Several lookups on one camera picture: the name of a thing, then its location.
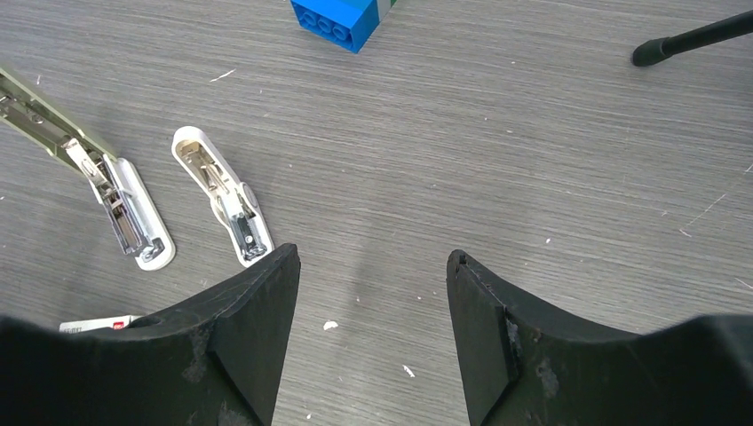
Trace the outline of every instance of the scratch on floor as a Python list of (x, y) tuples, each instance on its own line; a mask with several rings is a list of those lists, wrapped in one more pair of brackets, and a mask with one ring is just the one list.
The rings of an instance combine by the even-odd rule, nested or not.
[(685, 228), (687, 228), (688, 226), (692, 225), (692, 224), (693, 224), (693, 223), (694, 223), (694, 222), (695, 222), (696, 220), (698, 220), (698, 219), (700, 219), (701, 217), (703, 217), (703, 215), (705, 215), (706, 213), (708, 213), (708, 212), (709, 212), (709, 210), (711, 210), (711, 208), (712, 208), (712, 207), (714, 207), (714, 206), (715, 206), (715, 205), (716, 205), (716, 204), (717, 204), (718, 202), (722, 201), (722, 199), (723, 199), (723, 198), (725, 198), (726, 196), (727, 196), (727, 193), (724, 193), (724, 194), (722, 194), (722, 196), (721, 196), (721, 197), (719, 197), (719, 198), (717, 198), (717, 200), (716, 200), (716, 201), (712, 202), (712, 203), (711, 203), (711, 205), (710, 205), (710, 206), (708, 206), (708, 207), (707, 207), (707, 208), (706, 208), (706, 209), (705, 209), (705, 210), (703, 211), (703, 213), (701, 213), (700, 215), (696, 216), (696, 217), (695, 217), (695, 219), (693, 219), (693, 220), (691, 220), (690, 222), (688, 222), (688, 223), (687, 223), (687, 225), (685, 225)]
[(217, 80), (219, 80), (220, 78), (225, 78), (225, 77), (229, 76), (230, 74), (232, 74), (232, 73), (234, 73), (234, 72), (235, 72), (235, 69), (236, 69), (236, 68), (233, 68), (233, 69), (231, 69), (230, 71), (228, 71), (228, 72), (226, 72), (226, 73), (222, 74), (221, 76), (219, 76), (219, 77), (217, 77), (217, 78), (213, 78), (213, 79), (211, 79), (211, 80), (210, 80), (210, 83), (214, 83), (214, 82), (216, 82)]
[(739, 278), (735, 278), (735, 280), (737, 280), (737, 282), (741, 283), (743, 286), (745, 286), (745, 287), (750, 288), (751, 290), (753, 290), (753, 286), (751, 286), (747, 282), (745, 282), (745, 281), (743, 281), (743, 280), (741, 280)]
[(406, 373), (408, 373), (408, 375), (409, 375), (409, 376), (410, 376), (411, 378), (413, 378), (413, 377), (416, 377), (416, 375), (414, 375), (414, 374), (413, 374), (413, 372), (412, 372), (412, 371), (410, 370), (410, 368), (409, 368), (408, 366), (402, 366), (402, 369), (403, 369), (403, 370), (404, 370), (404, 371), (405, 371)]

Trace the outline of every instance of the open stapler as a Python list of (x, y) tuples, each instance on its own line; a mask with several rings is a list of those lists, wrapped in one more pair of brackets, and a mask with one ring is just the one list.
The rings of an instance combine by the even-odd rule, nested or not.
[(175, 256), (175, 246), (133, 165), (10, 68), (0, 65), (0, 118), (91, 185), (123, 253), (144, 271)]
[(241, 182), (203, 131), (181, 127), (172, 139), (172, 154), (210, 198), (214, 216), (230, 234), (245, 267), (274, 250), (257, 197)]

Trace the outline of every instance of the blue lego brick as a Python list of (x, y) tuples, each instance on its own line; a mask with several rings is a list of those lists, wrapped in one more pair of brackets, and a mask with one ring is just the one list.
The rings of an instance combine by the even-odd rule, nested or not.
[(353, 53), (379, 25), (377, 0), (290, 0), (301, 27)]

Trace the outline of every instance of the lego stud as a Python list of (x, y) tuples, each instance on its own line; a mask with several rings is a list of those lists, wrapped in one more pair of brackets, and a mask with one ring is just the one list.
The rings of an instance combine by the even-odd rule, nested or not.
[(335, 26), (332, 28), (332, 34), (334, 34), (338, 39), (345, 41), (348, 39), (348, 36), (351, 34), (351, 32), (348, 31), (348, 28), (335, 24)]
[(306, 25), (310, 27), (316, 27), (317, 18), (318, 16), (316, 15), (316, 13), (311, 12), (311, 11), (305, 11), (303, 12), (301, 16), (302, 21), (305, 22)]
[(323, 16), (319, 17), (319, 29), (324, 32), (324, 34), (329, 34), (332, 32), (332, 21), (328, 20), (327, 18), (324, 18)]

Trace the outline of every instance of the stapler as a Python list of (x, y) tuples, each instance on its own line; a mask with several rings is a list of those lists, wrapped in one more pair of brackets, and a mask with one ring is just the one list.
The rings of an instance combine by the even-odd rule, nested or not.
[(178, 129), (172, 154), (210, 198), (214, 216), (230, 234), (243, 266), (253, 265), (274, 250), (257, 197), (203, 131), (192, 126)]
[(133, 164), (68, 117), (0, 64), (0, 118), (89, 181), (125, 255), (144, 271), (163, 268), (175, 256), (175, 245)]

